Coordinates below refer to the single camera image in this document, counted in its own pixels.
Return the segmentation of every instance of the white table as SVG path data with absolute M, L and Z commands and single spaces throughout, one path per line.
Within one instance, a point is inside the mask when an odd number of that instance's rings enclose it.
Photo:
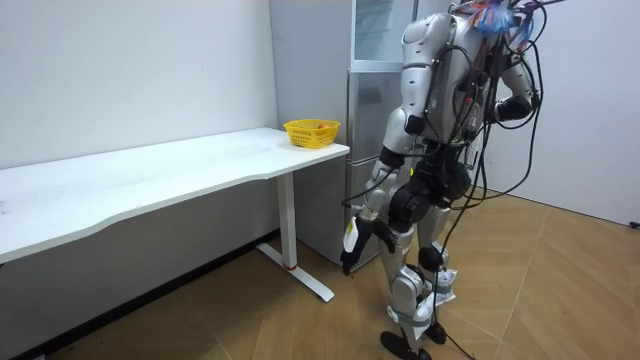
M 297 267 L 293 171 L 349 148 L 293 146 L 259 128 L 0 170 L 0 264 L 118 221 L 247 181 L 277 177 L 282 255 L 258 248 L 324 301 L 333 292 Z

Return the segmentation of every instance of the table foot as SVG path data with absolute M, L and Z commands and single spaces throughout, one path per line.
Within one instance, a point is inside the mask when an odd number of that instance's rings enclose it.
M 324 286 L 321 282 L 316 280 L 313 276 L 309 275 L 306 271 L 300 269 L 300 267 L 294 267 L 293 270 L 288 270 L 282 264 L 282 254 L 280 254 L 276 249 L 272 248 L 268 244 L 260 244 L 257 246 L 258 250 L 262 251 L 265 255 L 270 257 L 273 261 L 278 263 L 278 265 L 282 266 L 287 272 L 293 275 L 296 279 L 300 280 L 306 287 L 311 289 L 319 298 L 321 298 L 324 302 L 329 302 L 329 300 L 333 299 L 333 292 L 329 290 L 328 287 Z

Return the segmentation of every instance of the floor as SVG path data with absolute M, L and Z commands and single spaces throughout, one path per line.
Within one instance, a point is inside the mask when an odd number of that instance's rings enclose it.
M 441 322 L 477 359 L 640 358 L 640 231 L 503 197 L 465 214 L 449 249 L 458 298 Z M 379 259 L 344 277 L 299 252 L 335 292 L 330 303 L 253 251 L 49 358 L 394 359 L 378 342 L 396 330 Z

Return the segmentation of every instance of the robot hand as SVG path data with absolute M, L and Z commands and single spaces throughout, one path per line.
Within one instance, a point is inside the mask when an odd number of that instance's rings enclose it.
M 360 216 L 354 216 L 347 226 L 344 234 L 344 249 L 340 255 L 342 261 L 342 272 L 345 276 L 351 274 L 351 269 L 360 261 L 360 256 L 365 246 L 369 242 L 371 235 L 376 235 L 389 249 L 390 253 L 395 252 L 395 236 L 389 227 L 380 219 L 367 221 Z

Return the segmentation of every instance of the humanoid robot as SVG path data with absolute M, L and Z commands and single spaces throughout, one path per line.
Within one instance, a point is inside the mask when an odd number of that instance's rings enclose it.
M 454 297 L 455 271 L 447 269 L 446 244 L 437 239 L 453 201 L 468 197 L 472 184 L 461 154 L 492 124 L 524 119 L 541 105 L 523 53 L 533 11 L 544 7 L 535 0 L 519 2 L 463 1 L 449 13 L 411 23 L 402 37 L 402 105 L 389 116 L 362 205 L 351 205 L 357 213 L 341 256 L 349 275 L 369 238 L 379 238 L 391 293 L 387 310 L 402 331 L 402 336 L 384 332 L 381 341 L 401 359 L 431 359 L 422 338 L 437 344 L 447 339 L 437 307 Z M 496 100 L 499 79 L 512 91 L 502 100 Z M 421 152 L 416 153 L 417 146 Z M 397 184 L 408 158 L 420 160 L 410 179 Z M 380 216 L 384 210 L 387 219 Z M 406 258 L 416 225 L 419 264 L 411 265 Z

